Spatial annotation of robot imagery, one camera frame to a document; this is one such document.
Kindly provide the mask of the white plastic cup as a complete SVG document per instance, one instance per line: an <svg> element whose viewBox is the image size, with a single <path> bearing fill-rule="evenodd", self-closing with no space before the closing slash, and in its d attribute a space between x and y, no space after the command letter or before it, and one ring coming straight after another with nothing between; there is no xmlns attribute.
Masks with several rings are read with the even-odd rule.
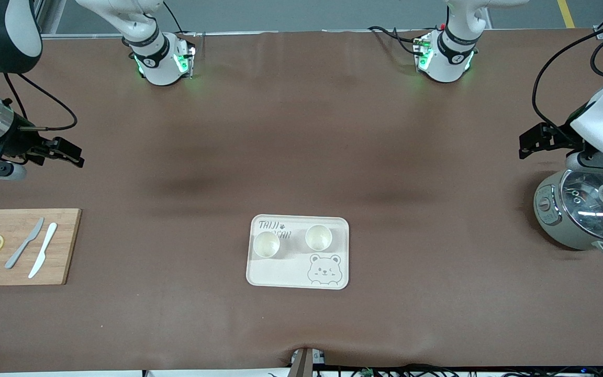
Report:
<svg viewBox="0 0 603 377"><path fill-rule="evenodd" d="M325 251L332 245L333 234L325 225L313 225L305 234L306 245L314 251Z"/></svg>
<svg viewBox="0 0 603 377"><path fill-rule="evenodd" d="M253 239L253 253L260 258L272 258L280 250L281 242L276 233L264 231Z"/></svg>

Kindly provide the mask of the glass pot lid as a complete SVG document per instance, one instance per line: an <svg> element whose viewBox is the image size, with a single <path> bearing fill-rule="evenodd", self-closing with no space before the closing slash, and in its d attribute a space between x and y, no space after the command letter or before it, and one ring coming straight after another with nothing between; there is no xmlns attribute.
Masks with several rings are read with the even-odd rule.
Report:
<svg viewBox="0 0 603 377"><path fill-rule="evenodd" d="M603 174L568 170L561 189L563 207L574 223L603 239Z"/></svg>

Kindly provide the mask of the grey-green cooking pot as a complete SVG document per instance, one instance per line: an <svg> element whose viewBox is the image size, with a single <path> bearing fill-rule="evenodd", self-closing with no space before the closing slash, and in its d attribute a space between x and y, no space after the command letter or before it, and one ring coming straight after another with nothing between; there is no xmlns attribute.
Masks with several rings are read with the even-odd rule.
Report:
<svg viewBox="0 0 603 377"><path fill-rule="evenodd" d="M555 241L574 250L597 249L603 253L603 239L577 226L563 207L562 170L542 181L533 197L533 210L542 229Z"/></svg>

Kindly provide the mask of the white plastic knife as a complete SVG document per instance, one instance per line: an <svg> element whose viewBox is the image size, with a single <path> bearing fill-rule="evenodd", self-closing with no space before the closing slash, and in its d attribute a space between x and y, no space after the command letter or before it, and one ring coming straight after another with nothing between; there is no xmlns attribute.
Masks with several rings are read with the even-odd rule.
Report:
<svg viewBox="0 0 603 377"><path fill-rule="evenodd" d="M48 246L50 245L50 242L52 241L52 238L53 238L55 232L57 231L57 228L58 228L57 223L49 224L49 227L46 231L43 243L41 244L40 251L35 260L35 263L27 276L29 279L33 279L36 276L36 274L38 274L38 272L40 271L40 268L43 266L43 263L46 260L46 251L48 250Z"/></svg>

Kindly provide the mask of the grey plastic knife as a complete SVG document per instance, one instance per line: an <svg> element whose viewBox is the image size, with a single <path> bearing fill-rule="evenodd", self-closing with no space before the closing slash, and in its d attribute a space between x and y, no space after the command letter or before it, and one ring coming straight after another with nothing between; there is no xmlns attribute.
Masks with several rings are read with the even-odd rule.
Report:
<svg viewBox="0 0 603 377"><path fill-rule="evenodd" d="M22 253L24 253L24 250L27 248L27 246L40 234L43 224L44 217L40 217L40 219L36 223L35 227L31 230L27 238L24 239L19 248L17 248L17 250L15 251L15 253L10 256L9 260L7 260L7 262L5 263L5 269L12 269L16 265L17 261L21 257Z"/></svg>

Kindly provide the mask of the wooden cutting board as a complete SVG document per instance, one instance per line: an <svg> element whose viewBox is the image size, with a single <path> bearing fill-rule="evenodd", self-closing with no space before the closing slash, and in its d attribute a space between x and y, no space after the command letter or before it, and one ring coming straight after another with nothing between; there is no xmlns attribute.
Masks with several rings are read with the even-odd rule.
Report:
<svg viewBox="0 0 603 377"><path fill-rule="evenodd" d="M81 222L79 208L9 208L0 209L0 235L5 245L0 250L0 286L62 285L69 272L70 260ZM36 223L44 217L40 234L24 250L12 269L5 269L9 260ZM27 276L42 246L49 224L57 223L46 260L33 279Z"/></svg>

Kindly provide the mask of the brown table mat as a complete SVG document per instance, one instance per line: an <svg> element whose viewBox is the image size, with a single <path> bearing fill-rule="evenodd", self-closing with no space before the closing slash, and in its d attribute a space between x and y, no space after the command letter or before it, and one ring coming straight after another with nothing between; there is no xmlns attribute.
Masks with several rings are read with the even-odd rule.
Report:
<svg viewBox="0 0 603 377"><path fill-rule="evenodd" d="M439 84L372 33L207 36L155 87L120 40L47 40L28 77L85 164L29 165L0 208L81 208L62 286L0 286L0 372L603 365L603 253L532 210L565 152L518 158L533 81L586 29L488 31ZM350 226L342 290L254 286L260 214Z"/></svg>

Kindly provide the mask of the cream bear-print tray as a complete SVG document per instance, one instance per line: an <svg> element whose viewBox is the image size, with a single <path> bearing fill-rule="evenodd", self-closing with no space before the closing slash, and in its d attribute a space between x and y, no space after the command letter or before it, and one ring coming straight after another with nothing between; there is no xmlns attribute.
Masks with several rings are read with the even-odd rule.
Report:
<svg viewBox="0 0 603 377"><path fill-rule="evenodd" d="M325 251L311 250L305 242L313 225L325 225L333 234ZM272 231L281 246L272 258L253 253L254 236ZM246 278L254 286L342 290L350 277L350 226L340 217L260 214L251 220Z"/></svg>

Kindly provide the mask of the aluminium frame profile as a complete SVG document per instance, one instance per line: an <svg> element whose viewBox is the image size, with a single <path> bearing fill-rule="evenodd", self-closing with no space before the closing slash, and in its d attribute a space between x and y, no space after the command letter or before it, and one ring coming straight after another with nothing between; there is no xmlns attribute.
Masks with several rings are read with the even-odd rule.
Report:
<svg viewBox="0 0 603 377"><path fill-rule="evenodd" d="M32 0L33 14L41 35L55 35L67 0Z"/></svg>

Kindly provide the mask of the metal table edge bracket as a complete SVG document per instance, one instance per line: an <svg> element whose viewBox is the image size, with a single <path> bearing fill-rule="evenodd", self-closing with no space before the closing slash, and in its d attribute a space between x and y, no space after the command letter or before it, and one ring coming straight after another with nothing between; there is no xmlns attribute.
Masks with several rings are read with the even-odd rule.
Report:
<svg viewBox="0 0 603 377"><path fill-rule="evenodd" d="M291 367L287 377L323 377L319 367L325 365L325 351L300 348L291 357Z"/></svg>

